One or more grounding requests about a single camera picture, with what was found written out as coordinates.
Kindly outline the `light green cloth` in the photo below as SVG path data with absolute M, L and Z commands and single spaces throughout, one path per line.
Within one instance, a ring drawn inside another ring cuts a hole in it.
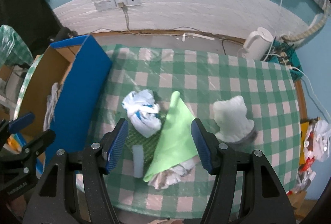
M 171 94 L 169 110 L 161 130 L 153 160 L 144 176 L 148 181 L 156 174 L 198 155 L 191 135 L 194 115 L 175 91 Z

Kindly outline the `white terry towel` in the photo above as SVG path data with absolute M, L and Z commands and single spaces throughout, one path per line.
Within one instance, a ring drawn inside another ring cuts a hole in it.
M 214 121 L 219 127 L 215 136 L 225 143 L 239 144 L 256 135 L 255 123 L 247 118 L 247 107 L 242 96 L 213 104 Z

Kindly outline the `clear plastic bag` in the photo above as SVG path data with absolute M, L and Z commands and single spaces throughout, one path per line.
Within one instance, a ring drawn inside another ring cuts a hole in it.
M 187 176 L 199 162 L 199 157 L 194 156 L 187 161 L 154 175 L 148 181 L 148 185 L 156 190 L 168 189 L 171 185 L 181 182 L 181 179 Z

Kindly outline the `grey knitted sock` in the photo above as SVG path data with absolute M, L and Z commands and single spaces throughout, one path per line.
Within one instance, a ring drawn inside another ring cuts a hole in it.
M 43 131 L 46 131 L 50 127 L 52 119 L 54 118 L 55 107 L 57 105 L 61 91 L 62 91 L 62 85 L 55 82 L 52 85 L 50 95 L 47 96 L 47 104 L 46 104 L 47 108 L 44 117 Z

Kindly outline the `white blue plastic bag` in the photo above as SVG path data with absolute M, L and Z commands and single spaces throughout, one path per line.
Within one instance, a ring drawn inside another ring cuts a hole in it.
M 134 129 L 143 137 L 149 138 L 161 130 L 160 106 L 155 103 L 151 90 L 130 92 L 124 97 L 122 107 Z

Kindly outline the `green checkered tablecloth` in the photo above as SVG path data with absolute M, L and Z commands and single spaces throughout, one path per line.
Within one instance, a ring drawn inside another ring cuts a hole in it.
M 183 49 L 105 45 L 113 62 L 96 103 L 87 142 L 99 141 L 116 121 L 126 116 L 122 100 L 132 91 L 149 89 L 163 111 L 174 91 L 211 133 L 218 130 L 213 104 L 243 97 L 247 117 L 258 131 L 242 148 L 261 150 L 285 190 L 293 188 L 300 155 L 300 114 L 289 69 L 275 63 L 246 60 Z M 205 209 L 214 177 L 200 164 L 181 182 L 156 190 L 133 176 L 132 153 L 124 148 L 116 168 L 104 178 L 112 205 L 155 217 L 199 218 Z

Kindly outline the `blue cardboard box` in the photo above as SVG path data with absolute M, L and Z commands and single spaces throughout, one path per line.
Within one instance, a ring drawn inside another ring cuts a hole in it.
M 21 133 L 33 138 L 43 131 L 47 97 L 52 86 L 59 86 L 50 129 L 54 142 L 47 147 L 48 165 L 57 150 L 81 151 L 85 147 L 92 112 L 112 60 L 91 35 L 52 43 L 30 67 L 17 100 L 14 117 L 32 112 L 34 121 Z

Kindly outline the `trash bags pile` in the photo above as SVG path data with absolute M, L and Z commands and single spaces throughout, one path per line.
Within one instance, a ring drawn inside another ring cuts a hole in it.
M 299 168 L 295 186 L 288 192 L 288 195 L 306 191 L 316 176 L 312 165 L 316 161 L 324 162 L 329 156 L 330 124 L 320 118 L 302 121 Z

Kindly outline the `white electric kettle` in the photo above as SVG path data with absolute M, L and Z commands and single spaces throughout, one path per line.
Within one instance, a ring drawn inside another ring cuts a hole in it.
M 244 42 L 242 53 L 243 58 L 261 60 L 273 41 L 272 34 L 263 27 L 258 27 L 251 32 Z

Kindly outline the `wall socket strip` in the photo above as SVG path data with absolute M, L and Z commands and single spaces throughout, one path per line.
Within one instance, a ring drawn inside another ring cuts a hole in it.
M 98 0 L 94 2 L 94 6 L 97 11 L 114 10 L 123 7 L 140 5 L 140 0 Z

